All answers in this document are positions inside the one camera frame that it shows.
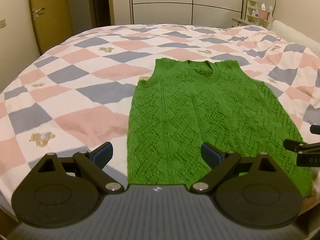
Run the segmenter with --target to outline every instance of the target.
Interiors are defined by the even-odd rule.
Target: white headboard
[[[296,31],[295,29],[285,25],[280,21],[273,21],[272,31],[275,32],[279,37],[285,39],[288,42],[294,42],[301,44],[303,46],[308,47],[320,57],[320,43],[314,41],[313,39],[307,37],[306,35],[302,34],[301,32]]]

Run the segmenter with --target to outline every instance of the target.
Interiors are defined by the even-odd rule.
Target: light switch
[[[6,27],[5,19],[0,21],[0,29]]]

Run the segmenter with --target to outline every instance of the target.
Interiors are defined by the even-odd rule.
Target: gold embroidered motif
[[[34,84],[34,85],[32,85],[33,87],[42,87],[42,86],[44,86],[44,83],[42,82],[42,83],[40,83],[40,84]]]
[[[276,49],[280,49],[280,48],[281,48],[280,46],[275,45],[275,46],[272,48],[272,50],[271,50],[271,51],[275,51]]]
[[[56,136],[52,132],[46,133],[33,133],[29,142],[36,142],[38,147],[45,147],[50,139],[55,138]]]
[[[212,54],[210,50],[198,50],[198,52],[204,52],[205,54]]]
[[[146,77],[146,76],[141,76],[139,77],[139,81],[144,80],[144,81],[148,81],[150,77]]]
[[[109,48],[101,47],[101,48],[99,48],[99,50],[103,50],[104,52],[108,52],[108,53],[110,53],[113,49],[114,48],[112,48],[112,47],[109,47]]]
[[[277,82],[276,82],[274,79],[272,79],[272,78],[268,78],[268,80],[269,80],[270,82],[274,83],[274,84],[277,83]]]

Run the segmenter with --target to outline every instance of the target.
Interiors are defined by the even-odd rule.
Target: wall
[[[0,92],[39,57],[28,0],[0,0]]]
[[[113,0],[115,25],[131,24],[129,0]]]
[[[89,0],[68,0],[73,35],[92,29]]]
[[[320,42],[320,0],[276,0],[273,19]]]

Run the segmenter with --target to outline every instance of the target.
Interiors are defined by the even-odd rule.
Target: bedspread
[[[320,59],[310,49],[257,26],[96,28],[44,53],[0,94],[0,191],[6,199],[46,153],[72,156],[105,141],[113,144],[114,157],[104,171],[126,184],[132,96],[139,77],[151,76],[161,57],[237,60],[249,77],[270,87],[305,142],[320,141],[309,131],[320,124]]]

